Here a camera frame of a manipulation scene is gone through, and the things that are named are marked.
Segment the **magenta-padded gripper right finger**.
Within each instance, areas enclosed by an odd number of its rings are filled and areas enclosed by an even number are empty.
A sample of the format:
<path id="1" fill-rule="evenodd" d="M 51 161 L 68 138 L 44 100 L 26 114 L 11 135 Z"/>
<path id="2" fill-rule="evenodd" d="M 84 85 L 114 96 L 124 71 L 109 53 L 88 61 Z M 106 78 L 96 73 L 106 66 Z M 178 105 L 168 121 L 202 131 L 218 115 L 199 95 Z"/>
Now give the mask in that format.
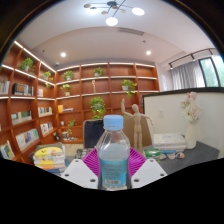
<path id="1" fill-rule="evenodd" d="M 129 189 L 141 188 L 166 175 L 167 173 L 155 159 L 146 159 L 135 149 L 130 149 L 127 176 L 127 187 Z"/>

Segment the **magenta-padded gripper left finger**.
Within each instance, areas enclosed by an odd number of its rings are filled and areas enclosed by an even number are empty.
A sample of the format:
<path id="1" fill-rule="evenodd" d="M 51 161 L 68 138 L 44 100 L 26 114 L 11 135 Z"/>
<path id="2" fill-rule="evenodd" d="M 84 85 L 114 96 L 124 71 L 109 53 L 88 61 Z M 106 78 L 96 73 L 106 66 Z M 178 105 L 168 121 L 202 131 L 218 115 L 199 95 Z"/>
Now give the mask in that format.
<path id="1" fill-rule="evenodd" d="M 82 159 L 75 158 L 62 174 L 62 178 L 84 188 L 97 189 L 99 174 L 97 151 L 92 150 Z"/>

